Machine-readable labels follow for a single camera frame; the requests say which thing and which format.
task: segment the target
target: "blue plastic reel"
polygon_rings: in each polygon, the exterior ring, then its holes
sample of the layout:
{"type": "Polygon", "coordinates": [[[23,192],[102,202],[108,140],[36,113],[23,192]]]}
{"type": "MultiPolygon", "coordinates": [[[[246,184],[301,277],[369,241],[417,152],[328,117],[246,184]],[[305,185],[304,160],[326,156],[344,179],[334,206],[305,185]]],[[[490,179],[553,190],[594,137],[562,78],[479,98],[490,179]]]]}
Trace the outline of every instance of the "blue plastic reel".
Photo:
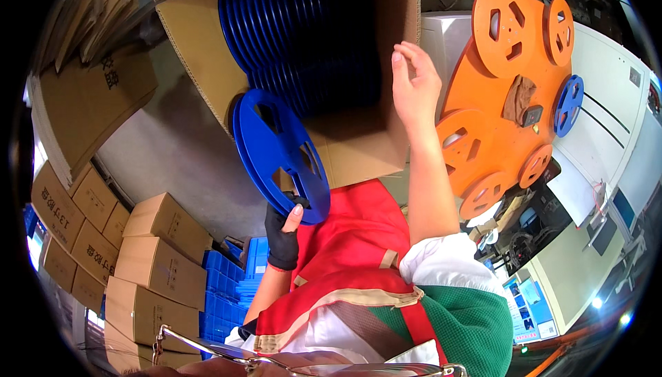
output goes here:
{"type": "Polygon", "coordinates": [[[302,224],[324,221],[331,206],[327,174],[303,124],[284,101],[250,90],[236,104],[232,127],[239,156],[258,190],[287,216],[294,208],[273,181],[279,168],[292,176],[299,195],[310,201],[302,224]]]}
{"type": "Polygon", "coordinates": [[[554,132],[564,137],[577,120],[584,100],[584,80],[579,75],[571,76],[563,87],[554,113],[554,132]]]}

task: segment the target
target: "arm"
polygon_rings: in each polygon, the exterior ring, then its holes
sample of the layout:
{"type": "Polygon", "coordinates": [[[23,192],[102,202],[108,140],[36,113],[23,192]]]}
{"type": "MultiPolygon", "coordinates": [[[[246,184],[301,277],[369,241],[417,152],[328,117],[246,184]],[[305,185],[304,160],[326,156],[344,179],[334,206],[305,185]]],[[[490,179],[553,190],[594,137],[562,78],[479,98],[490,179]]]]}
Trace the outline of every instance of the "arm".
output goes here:
{"type": "Polygon", "coordinates": [[[250,323],[275,300],[287,294],[292,281],[292,270],[297,267],[299,244],[297,227],[303,217],[303,207],[297,204],[287,216],[281,216],[271,205],[264,221],[269,240],[269,258],[255,298],[248,308],[244,324],[250,323]]]}
{"type": "Polygon", "coordinates": [[[459,219],[434,127],[441,79],[418,46],[403,41],[394,48],[393,102],[410,142],[409,234],[415,245],[459,232],[459,219]],[[408,61],[416,72],[411,80],[408,61]]]}

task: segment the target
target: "eyeglasses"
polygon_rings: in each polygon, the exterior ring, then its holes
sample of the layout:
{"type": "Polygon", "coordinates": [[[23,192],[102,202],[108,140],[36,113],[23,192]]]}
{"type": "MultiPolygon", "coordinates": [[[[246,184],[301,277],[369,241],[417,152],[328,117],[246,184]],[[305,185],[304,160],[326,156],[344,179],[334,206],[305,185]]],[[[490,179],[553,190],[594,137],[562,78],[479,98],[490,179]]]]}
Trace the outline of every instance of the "eyeglasses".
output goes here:
{"type": "Polygon", "coordinates": [[[312,365],[303,367],[290,367],[272,357],[255,355],[250,351],[215,343],[199,338],[188,338],[168,325],[161,325],[153,345],[152,365],[158,365],[159,357],[163,354],[163,340],[166,335],[185,342],[193,348],[229,360],[235,364],[243,365],[247,373],[252,373],[259,365],[271,364],[286,370],[293,377],[432,377],[453,376],[469,377],[466,368],[460,364],[446,364],[441,367],[420,363],[395,364],[341,364],[341,365],[312,365]]]}

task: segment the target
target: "white sleeve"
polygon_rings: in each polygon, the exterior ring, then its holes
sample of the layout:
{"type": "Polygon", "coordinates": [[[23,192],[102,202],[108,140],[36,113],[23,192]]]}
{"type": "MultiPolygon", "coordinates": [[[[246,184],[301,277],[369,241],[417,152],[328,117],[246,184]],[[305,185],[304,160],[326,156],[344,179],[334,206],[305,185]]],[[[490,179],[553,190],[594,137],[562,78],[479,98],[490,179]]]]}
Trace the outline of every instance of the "white sleeve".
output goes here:
{"type": "Polygon", "coordinates": [[[504,295],[496,276],[473,258],[476,244],[466,233],[421,240],[400,262],[400,274],[409,284],[473,288],[504,295]]]}

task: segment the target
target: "brown cloth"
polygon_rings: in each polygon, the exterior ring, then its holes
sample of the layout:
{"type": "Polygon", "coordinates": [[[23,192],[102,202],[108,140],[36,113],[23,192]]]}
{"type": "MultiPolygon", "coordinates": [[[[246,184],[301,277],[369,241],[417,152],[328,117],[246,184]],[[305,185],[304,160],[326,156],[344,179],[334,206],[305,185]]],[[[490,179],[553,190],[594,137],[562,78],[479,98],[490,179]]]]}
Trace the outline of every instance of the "brown cloth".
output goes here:
{"type": "Polygon", "coordinates": [[[506,96],[501,116],[521,127],[524,124],[524,112],[529,108],[535,90],[536,86],[533,81],[525,76],[517,75],[506,96]]]}

